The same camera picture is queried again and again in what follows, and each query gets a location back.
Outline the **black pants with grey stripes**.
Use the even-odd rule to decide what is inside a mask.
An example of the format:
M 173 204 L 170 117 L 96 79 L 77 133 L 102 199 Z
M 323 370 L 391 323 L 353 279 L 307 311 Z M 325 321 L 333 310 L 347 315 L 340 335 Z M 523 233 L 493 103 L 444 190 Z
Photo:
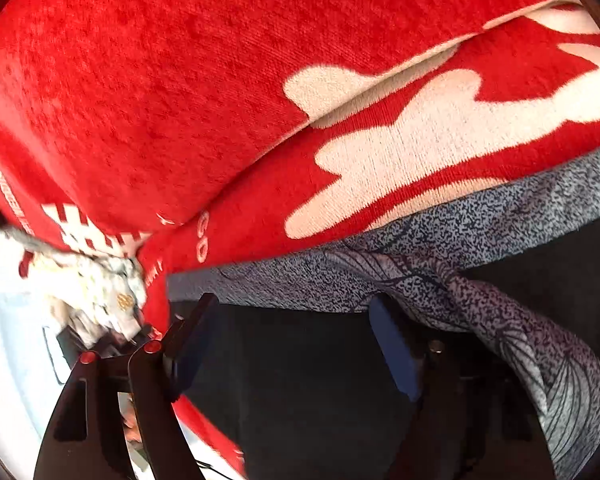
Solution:
M 219 303 L 187 390 L 250 479 L 600 479 L 600 148 L 305 252 Z

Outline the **pile of light floral clothes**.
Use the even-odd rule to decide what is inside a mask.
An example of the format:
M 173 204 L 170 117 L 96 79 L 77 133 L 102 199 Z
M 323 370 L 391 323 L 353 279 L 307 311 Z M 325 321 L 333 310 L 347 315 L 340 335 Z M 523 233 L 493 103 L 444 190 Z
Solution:
M 147 294 L 144 272 L 134 259 L 37 252 L 28 279 L 50 297 L 60 326 L 70 327 L 87 348 L 106 333 L 130 341 L 142 329 Z

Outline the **red wedding quilt at back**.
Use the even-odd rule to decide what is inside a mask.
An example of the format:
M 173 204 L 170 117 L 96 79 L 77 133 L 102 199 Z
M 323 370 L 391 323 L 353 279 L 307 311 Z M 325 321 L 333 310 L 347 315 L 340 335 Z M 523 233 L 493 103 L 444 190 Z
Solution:
M 129 255 L 310 118 L 559 0 L 7 0 L 0 211 Z

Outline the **red wedding blanket on bed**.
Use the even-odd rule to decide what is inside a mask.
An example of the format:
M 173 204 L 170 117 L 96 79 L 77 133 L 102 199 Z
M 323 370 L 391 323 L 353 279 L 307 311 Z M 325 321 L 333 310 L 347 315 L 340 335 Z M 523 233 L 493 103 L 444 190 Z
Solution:
M 198 232 L 189 286 L 323 320 L 392 299 L 416 330 L 497 353 L 556 476 L 600 444 L 600 360 L 569 330 L 460 276 L 600 210 L 600 31 L 517 18 L 384 80 L 279 148 Z

